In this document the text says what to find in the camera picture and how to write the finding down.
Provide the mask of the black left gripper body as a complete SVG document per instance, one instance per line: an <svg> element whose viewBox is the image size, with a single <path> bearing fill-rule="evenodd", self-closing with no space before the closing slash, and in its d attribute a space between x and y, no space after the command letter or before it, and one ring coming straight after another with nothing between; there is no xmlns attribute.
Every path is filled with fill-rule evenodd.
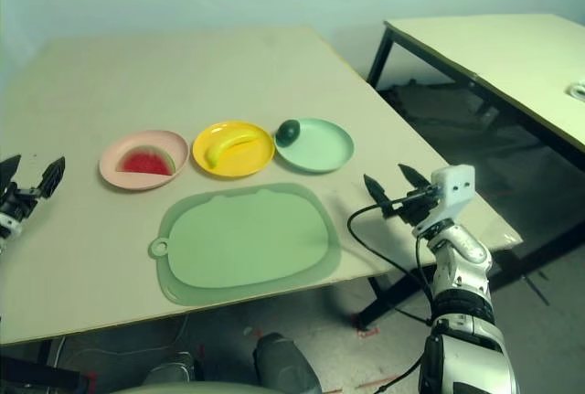
<svg viewBox="0 0 585 394"><path fill-rule="evenodd" d="M15 221L27 219L41 197L38 188L19 188L11 182L1 196L1 213Z"/></svg>

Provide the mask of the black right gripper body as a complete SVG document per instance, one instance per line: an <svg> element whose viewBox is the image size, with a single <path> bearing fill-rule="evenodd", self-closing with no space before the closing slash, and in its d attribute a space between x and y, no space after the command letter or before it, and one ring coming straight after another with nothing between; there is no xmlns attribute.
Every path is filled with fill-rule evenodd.
<svg viewBox="0 0 585 394"><path fill-rule="evenodd" d="M416 227L437 207L438 195L436 186L412 190L404 198L392 201L387 218L398 217L411 227Z"/></svg>

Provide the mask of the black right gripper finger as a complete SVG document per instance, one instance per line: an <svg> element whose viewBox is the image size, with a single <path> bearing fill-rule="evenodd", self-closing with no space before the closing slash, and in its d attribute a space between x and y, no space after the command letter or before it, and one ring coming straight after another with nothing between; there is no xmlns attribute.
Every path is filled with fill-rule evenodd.
<svg viewBox="0 0 585 394"><path fill-rule="evenodd" d="M387 197L384 188L381 184L368 175L363 175L364 183L367 192L372 197L376 205L379 205L384 218L391 218L393 216L393 206L391 200Z"/></svg>
<svg viewBox="0 0 585 394"><path fill-rule="evenodd" d="M421 189L428 187L431 182L427 180L416 169L408 165L399 164L399 170L404 175L406 180L415 188Z"/></svg>

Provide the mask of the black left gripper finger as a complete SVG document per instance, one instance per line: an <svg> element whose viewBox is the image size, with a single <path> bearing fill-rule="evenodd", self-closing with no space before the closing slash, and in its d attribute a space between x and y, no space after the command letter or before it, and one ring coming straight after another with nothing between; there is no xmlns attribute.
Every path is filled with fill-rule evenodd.
<svg viewBox="0 0 585 394"><path fill-rule="evenodd" d="M49 198L52 196L64 175L65 166L65 157L61 156L47 167L38 185L41 197Z"/></svg>
<svg viewBox="0 0 585 394"><path fill-rule="evenodd" d="M15 175L21 159L20 154L7 158L0 163L0 189L7 189Z"/></svg>

